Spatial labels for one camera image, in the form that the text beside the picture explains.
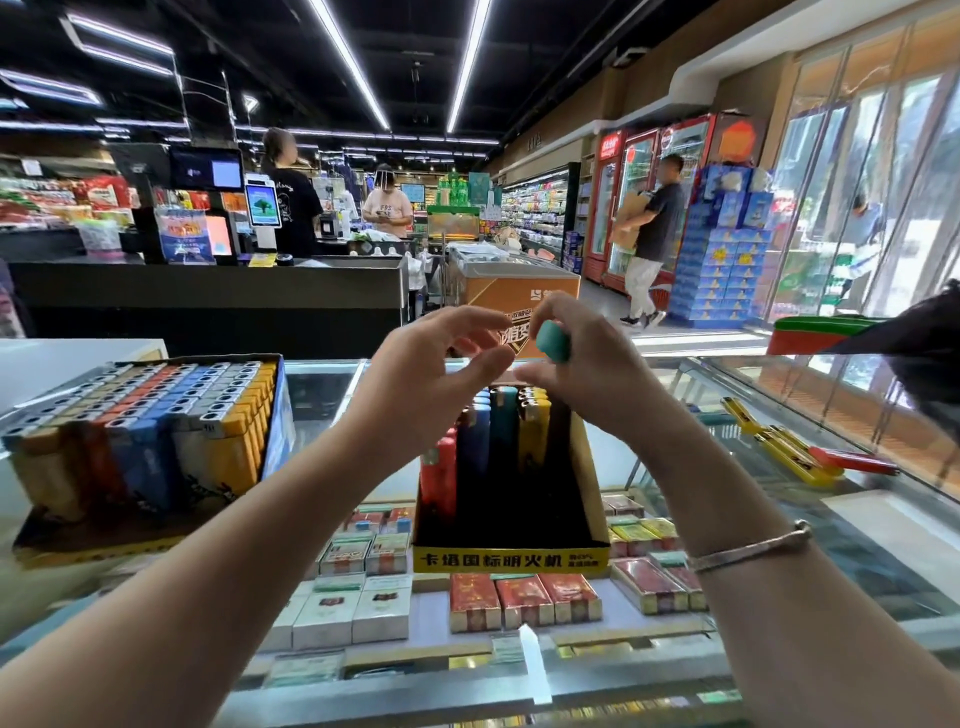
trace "bangle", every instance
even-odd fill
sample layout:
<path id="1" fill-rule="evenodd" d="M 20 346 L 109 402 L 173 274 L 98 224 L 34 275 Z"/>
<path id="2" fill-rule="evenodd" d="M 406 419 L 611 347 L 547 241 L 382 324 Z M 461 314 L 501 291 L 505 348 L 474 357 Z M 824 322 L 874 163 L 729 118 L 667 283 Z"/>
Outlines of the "bangle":
<path id="1" fill-rule="evenodd" d="M 696 573 L 722 569 L 733 564 L 739 564 L 741 561 L 756 559 L 771 551 L 799 551 L 806 546 L 812 537 L 813 529 L 810 524 L 806 521 L 797 521 L 793 524 L 793 530 L 790 533 L 757 544 L 731 548 L 729 551 L 717 551 L 706 556 L 691 557 L 687 559 L 687 566 Z"/>

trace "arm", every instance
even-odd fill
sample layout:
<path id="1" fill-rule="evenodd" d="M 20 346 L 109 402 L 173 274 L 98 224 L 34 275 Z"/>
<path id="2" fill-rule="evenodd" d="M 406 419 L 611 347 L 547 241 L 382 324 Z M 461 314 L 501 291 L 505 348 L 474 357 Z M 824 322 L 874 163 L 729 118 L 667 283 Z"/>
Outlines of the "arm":
<path id="1" fill-rule="evenodd" d="M 630 445 L 657 480 L 688 553 L 746 546 L 790 529 L 603 317 L 555 294 L 535 314 L 532 338 L 547 319 L 570 332 L 570 362 L 527 364 L 515 374 Z M 759 724 L 960 723 L 960 683 L 816 545 L 709 571 L 701 581 L 737 687 Z"/>
<path id="2" fill-rule="evenodd" d="M 206 726 L 336 527 L 510 365 L 513 352 L 489 331 L 509 325 L 464 306 L 391 333 L 338 424 L 0 670 L 4 722 Z M 473 361 L 448 376 L 449 346 Z"/>

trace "man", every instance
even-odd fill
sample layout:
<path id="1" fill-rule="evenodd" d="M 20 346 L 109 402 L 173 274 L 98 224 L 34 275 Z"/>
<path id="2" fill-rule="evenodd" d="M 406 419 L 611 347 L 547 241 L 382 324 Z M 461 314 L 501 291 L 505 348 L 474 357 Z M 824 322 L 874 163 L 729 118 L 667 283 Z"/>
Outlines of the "man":
<path id="1" fill-rule="evenodd" d="M 666 311 L 657 311 L 650 298 L 650 286 L 657 279 L 667 250 L 677 240 L 677 224 L 684 211 L 684 189 L 680 184 L 683 170 L 684 158 L 680 155 L 661 159 L 657 170 L 660 189 L 637 217 L 617 224 L 618 228 L 640 227 L 634 259 L 627 266 L 624 280 L 630 294 L 630 315 L 620 321 L 628 326 L 651 328 L 666 317 Z"/>
<path id="2" fill-rule="evenodd" d="M 373 190 L 363 204 L 363 219 L 374 223 L 381 232 L 406 237 L 407 227 L 413 225 L 414 209 L 403 190 L 396 186 L 396 175 L 389 164 L 376 168 Z"/>

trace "black t-shirt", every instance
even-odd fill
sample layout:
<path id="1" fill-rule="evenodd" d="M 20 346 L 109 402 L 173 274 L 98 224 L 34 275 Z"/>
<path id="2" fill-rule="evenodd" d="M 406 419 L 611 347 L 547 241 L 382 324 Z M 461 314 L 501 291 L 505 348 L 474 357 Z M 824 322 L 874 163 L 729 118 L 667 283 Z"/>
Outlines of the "black t-shirt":
<path id="1" fill-rule="evenodd" d="M 316 250 L 317 236 L 313 218 L 324 209 L 306 175 L 296 169 L 275 169 L 270 173 L 280 203 L 280 222 L 276 231 L 276 251 L 293 257 L 310 257 Z"/>
<path id="2" fill-rule="evenodd" d="M 640 228 L 635 257 L 663 263 L 667 248 L 677 240 L 677 225 L 684 212 L 684 188 L 674 182 L 654 193 L 647 210 L 657 217 Z"/>

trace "hair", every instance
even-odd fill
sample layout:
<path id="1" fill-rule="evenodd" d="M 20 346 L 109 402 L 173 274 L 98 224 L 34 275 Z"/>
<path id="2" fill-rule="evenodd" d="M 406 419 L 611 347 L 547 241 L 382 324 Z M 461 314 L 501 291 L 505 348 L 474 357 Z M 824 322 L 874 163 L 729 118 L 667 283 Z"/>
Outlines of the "hair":
<path id="1" fill-rule="evenodd" d="M 683 172 L 684 170 L 684 158 L 680 155 L 667 155 L 660 160 L 660 164 L 672 164 L 677 168 L 677 172 Z"/>
<path id="2" fill-rule="evenodd" d="M 283 145 L 291 134 L 284 129 L 271 127 L 263 134 L 263 159 L 260 160 L 260 171 L 270 174 L 276 169 L 276 161 L 283 154 Z"/>

